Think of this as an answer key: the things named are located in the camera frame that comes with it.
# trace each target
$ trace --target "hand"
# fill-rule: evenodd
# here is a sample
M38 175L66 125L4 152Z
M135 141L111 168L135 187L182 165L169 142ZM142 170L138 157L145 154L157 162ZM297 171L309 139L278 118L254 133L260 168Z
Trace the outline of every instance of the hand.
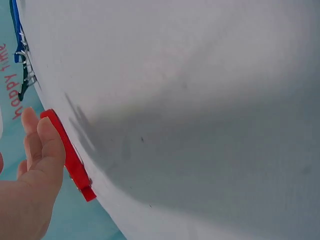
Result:
M27 108L21 120L27 159L18 167L17 181L0 181L1 240L40 240L63 181L66 152L49 118L39 121ZM3 165L0 154L0 172Z

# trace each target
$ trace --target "white fabric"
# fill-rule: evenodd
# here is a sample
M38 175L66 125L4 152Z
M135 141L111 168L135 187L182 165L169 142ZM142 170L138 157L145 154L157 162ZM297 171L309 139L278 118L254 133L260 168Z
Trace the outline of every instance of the white fabric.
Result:
M128 240L319 239L318 1L19 10L44 107Z

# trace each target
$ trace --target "light blue background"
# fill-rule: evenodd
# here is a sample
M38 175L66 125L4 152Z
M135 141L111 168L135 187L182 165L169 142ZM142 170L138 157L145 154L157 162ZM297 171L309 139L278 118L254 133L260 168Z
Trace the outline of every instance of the light blue background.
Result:
M18 164L26 158L23 147L24 131L20 117L12 120L16 108L11 106L12 99L9 99L4 76L17 74L11 80L21 82L23 73L22 66L14 63L13 59L17 42L8 0L0 0L0 30L0 45L6 44L11 65L4 72L0 71L0 106L3 117L0 152L4 158L4 170L0 180L15 180ZM38 115L44 110L34 88L28 89L22 105L25 108L33 107ZM52 221L44 239L125 240L125 237L98 201L88 203L84 200L66 171L54 206Z

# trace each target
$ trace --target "red clip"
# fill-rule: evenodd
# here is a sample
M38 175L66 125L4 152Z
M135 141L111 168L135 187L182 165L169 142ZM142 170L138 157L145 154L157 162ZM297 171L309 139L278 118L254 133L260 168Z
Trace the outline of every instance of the red clip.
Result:
M53 109L46 110L40 114L40 118L49 117L53 126L56 128L62 139L65 148L65 167L70 177L73 179L76 187L83 194L87 202L95 199L97 196L91 189L91 180L85 170L84 165L80 161L73 145L71 144L67 133L62 126L57 114Z

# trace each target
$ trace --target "finger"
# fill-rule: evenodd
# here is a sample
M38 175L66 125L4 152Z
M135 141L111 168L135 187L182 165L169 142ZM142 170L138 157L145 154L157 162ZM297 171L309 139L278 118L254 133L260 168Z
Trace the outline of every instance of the finger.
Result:
M27 169L27 160L23 160L20 162L18 166L18 171L16 174L16 178L19 179L23 174L25 174L28 171Z
M42 159L42 143L37 132L25 136L23 140L27 170Z
M56 187L56 194L58 194L63 181L65 147L58 131L48 117L40 120L37 132L42 142L42 160L34 169L45 173L49 182Z
M28 107L23 111L21 121L26 133L24 149L27 159L27 169L29 170L34 162L38 162L42 158L42 143L37 132L39 119L35 111L31 107Z
M4 169L4 158L2 157L2 154L0 152L0 173Z

